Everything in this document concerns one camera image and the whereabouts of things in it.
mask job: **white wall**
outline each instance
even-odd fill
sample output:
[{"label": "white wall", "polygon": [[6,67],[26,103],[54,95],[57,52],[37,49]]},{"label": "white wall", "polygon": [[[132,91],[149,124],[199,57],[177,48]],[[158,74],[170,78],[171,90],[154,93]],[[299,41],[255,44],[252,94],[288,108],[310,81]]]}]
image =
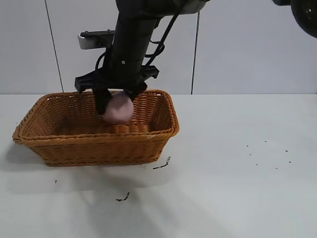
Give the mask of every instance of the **white wall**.
[{"label": "white wall", "polygon": [[0,93],[61,91],[43,0],[1,0],[0,32]]},{"label": "white wall", "polygon": [[[74,79],[95,68],[103,49],[81,50],[77,35],[83,31],[115,29],[115,0],[48,0],[56,53],[65,91],[75,91]],[[154,65],[161,73],[148,80],[150,88],[171,94],[190,94],[194,61],[196,15],[181,16],[166,41],[166,49]],[[153,35],[159,40],[169,18],[161,21]]]},{"label": "white wall", "polygon": [[199,27],[195,94],[317,92],[317,39],[289,7],[212,0]]},{"label": "white wall", "polygon": [[[85,30],[114,29],[115,0],[47,0],[65,91],[94,69],[103,50],[79,48]],[[154,32],[158,40],[170,18]],[[190,94],[197,15],[180,16],[154,65],[150,88]],[[195,94],[316,93],[317,39],[289,7],[271,0],[212,0],[201,12]],[[0,93],[61,91],[43,0],[0,1]]]}]

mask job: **black cable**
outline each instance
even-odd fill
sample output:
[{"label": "black cable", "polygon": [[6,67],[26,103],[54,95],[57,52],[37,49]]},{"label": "black cable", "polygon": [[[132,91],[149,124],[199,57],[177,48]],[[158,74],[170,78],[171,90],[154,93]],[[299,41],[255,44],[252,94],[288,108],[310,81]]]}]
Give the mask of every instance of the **black cable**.
[{"label": "black cable", "polygon": [[[158,45],[160,43],[160,41],[150,41],[152,44]],[[163,44],[161,49],[159,50],[159,52],[157,54],[153,53],[153,54],[149,54],[149,55],[145,55],[145,58],[151,58],[153,56],[158,56],[160,55],[165,49],[165,45]]]},{"label": "black cable", "polygon": [[154,51],[153,53],[153,56],[149,59],[149,61],[145,64],[145,68],[150,66],[150,64],[154,61],[155,57],[158,56],[166,38],[167,38],[167,35],[169,34],[169,32],[171,31],[172,29],[172,26],[174,25],[177,17],[179,16],[179,14],[182,12],[183,10],[183,7],[185,6],[185,4],[187,3],[188,0],[184,0],[183,3],[181,4],[181,6],[179,7],[179,9],[177,10],[177,12],[173,15],[172,19],[170,20],[163,36],[162,36],[162,39],[161,41],[159,42],[158,44],[158,47],[156,48],[156,50]]},{"label": "black cable", "polygon": [[103,52],[101,56],[99,56],[99,58],[98,58],[98,60],[96,62],[95,71],[96,71],[97,74],[98,74],[100,61],[102,60],[103,57],[105,57],[105,55],[106,55],[106,51]]}]

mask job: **black robotic arm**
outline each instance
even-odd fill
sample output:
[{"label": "black robotic arm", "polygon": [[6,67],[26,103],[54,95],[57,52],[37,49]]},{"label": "black robotic arm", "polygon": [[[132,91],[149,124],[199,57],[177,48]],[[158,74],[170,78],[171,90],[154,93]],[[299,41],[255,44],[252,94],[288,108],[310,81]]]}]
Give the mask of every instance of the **black robotic arm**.
[{"label": "black robotic arm", "polygon": [[[106,48],[95,70],[75,79],[78,92],[92,89],[96,111],[103,114],[112,95],[108,89],[123,89],[132,99],[145,91],[145,80],[156,78],[159,70],[151,65],[164,50],[164,41],[178,15],[200,11],[209,0],[116,0],[119,16],[115,31],[83,32],[82,49]],[[291,5],[296,21],[308,34],[317,37],[317,0],[273,0],[277,5]],[[172,19],[151,55],[146,51],[154,29],[164,16]],[[104,58],[101,68],[99,63]],[[150,58],[142,65],[144,58]]]}]

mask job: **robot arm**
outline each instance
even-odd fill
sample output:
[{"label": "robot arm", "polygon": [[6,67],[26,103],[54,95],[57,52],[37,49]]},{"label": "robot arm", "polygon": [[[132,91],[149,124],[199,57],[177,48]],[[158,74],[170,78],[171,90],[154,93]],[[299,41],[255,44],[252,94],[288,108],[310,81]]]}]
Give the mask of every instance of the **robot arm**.
[{"label": "robot arm", "polygon": [[[209,0],[116,0],[119,16],[115,31],[83,32],[79,36],[82,49],[106,47],[96,68],[84,76],[77,77],[75,87],[83,92],[92,88],[95,94],[96,111],[103,114],[111,94],[108,88],[123,89],[133,100],[146,90],[144,82],[156,78],[159,70],[150,65],[164,49],[164,41],[178,15],[200,11]],[[173,18],[152,55],[146,55],[154,29],[164,16]],[[144,58],[150,58],[142,65]]]}]

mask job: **brown wicker basket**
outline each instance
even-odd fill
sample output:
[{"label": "brown wicker basket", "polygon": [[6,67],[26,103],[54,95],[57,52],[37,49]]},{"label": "brown wicker basket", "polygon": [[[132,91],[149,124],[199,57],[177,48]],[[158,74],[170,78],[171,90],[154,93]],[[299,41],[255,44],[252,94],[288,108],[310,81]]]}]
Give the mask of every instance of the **brown wicker basket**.
[{"label": "brown wicker basket", "polygon": [[150,90],[133,104],[130,123],[107,125],[96,115],[92,93],[48,94],[25,116],[13,140],[40,155],[48,166],[154,162],[179,131],[171,97]]}]

